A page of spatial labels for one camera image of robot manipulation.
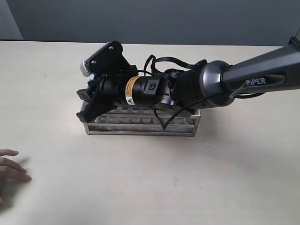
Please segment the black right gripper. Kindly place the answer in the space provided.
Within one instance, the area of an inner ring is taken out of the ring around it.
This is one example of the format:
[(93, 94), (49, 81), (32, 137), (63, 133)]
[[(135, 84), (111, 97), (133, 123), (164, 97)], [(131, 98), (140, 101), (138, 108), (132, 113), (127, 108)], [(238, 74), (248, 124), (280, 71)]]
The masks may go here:
[(128, 69), (114, 74), (95, 76), (98, 90), (94, 86), (78, 90), (78, 97), (86, 102), (85, 107), (76, 113), (80, 122), (90, 123), (117, 106), (126, 105), (126, 84), (134, 76), (138, 76), (138, 69), (136, 65), (131, 65)]

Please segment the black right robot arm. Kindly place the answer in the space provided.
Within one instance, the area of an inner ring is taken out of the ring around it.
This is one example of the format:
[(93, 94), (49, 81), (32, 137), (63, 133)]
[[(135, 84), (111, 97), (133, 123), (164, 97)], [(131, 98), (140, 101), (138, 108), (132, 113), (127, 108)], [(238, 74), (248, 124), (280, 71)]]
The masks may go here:
[(201, 60), (188, 64), (174, 57), (151, 55), (139, 70), (123, 56), (120, 42), (106, 43), (81, 64), (88, 87), (77, 91), (86, 106), (77, 113), (83, 123), (120, 106), (162, 111), (175, 118), (196, 110), (224, 107), (235, 99), (300, 87), (300, 39), (285, 47), (230, 65)]

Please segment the bare human hand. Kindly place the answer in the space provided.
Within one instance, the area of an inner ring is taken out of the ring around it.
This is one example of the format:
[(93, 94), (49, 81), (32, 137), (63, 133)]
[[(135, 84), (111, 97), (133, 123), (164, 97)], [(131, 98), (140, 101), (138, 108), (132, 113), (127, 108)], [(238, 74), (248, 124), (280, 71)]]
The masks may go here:
[(1, 149), (0, 150), (0, 204), (4, 203), (2, 192), (8, 179), (19, 182), (30, 182), (32, 178), (27, 174), (19, 163), (6, 158), (6, 156), (15, 157), (19, 154), (16, 150)]

